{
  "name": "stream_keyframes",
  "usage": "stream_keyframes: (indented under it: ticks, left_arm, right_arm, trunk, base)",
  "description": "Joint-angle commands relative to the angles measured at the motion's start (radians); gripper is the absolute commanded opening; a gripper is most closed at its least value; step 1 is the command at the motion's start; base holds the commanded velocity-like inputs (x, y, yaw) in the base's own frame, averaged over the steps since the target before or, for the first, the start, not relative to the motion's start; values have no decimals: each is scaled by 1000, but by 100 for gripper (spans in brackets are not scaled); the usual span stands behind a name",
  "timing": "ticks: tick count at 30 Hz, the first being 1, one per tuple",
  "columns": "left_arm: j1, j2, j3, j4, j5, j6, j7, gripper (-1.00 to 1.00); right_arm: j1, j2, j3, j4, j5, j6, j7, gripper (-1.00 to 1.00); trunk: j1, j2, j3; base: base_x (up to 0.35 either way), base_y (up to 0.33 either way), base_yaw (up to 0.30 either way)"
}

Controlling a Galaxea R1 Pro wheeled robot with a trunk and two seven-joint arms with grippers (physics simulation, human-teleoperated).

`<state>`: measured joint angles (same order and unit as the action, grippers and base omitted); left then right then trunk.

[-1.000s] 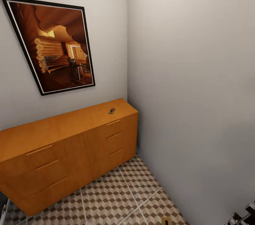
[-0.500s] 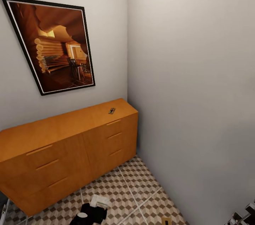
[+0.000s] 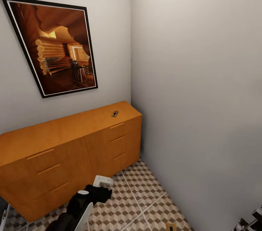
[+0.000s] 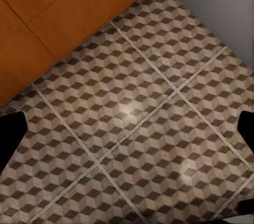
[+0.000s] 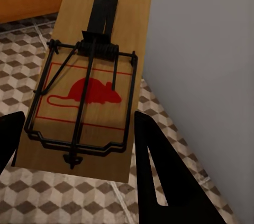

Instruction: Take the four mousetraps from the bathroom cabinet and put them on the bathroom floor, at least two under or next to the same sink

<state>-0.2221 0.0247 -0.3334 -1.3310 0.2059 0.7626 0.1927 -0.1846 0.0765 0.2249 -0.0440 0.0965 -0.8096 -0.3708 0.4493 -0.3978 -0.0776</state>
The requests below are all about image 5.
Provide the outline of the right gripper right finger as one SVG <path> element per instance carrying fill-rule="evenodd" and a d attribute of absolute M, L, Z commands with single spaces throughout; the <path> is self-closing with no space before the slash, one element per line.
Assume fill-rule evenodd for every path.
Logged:
<path fill-rule="evenodd" d="M 226 224 L 155 120 L 139 111 L 134 141 L 139 224 Z M 148 148 L 168 206 L 157 202 Z"/>

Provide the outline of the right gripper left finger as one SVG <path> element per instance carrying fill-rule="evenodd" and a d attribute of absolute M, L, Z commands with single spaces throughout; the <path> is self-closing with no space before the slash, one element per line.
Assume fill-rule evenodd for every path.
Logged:
<path fill-rule="evenodd" d="M 22 111 L 0 117 L 0 174 L 19 145 L 25 120 Z"/>

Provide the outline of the mousetrap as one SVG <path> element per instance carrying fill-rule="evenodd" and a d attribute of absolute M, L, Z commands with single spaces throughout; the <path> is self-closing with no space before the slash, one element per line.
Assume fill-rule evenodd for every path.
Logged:
<path fill-rule="evenodd" d="M 62 0 L 11 166 L 129 182 L 151 0 Z"/>

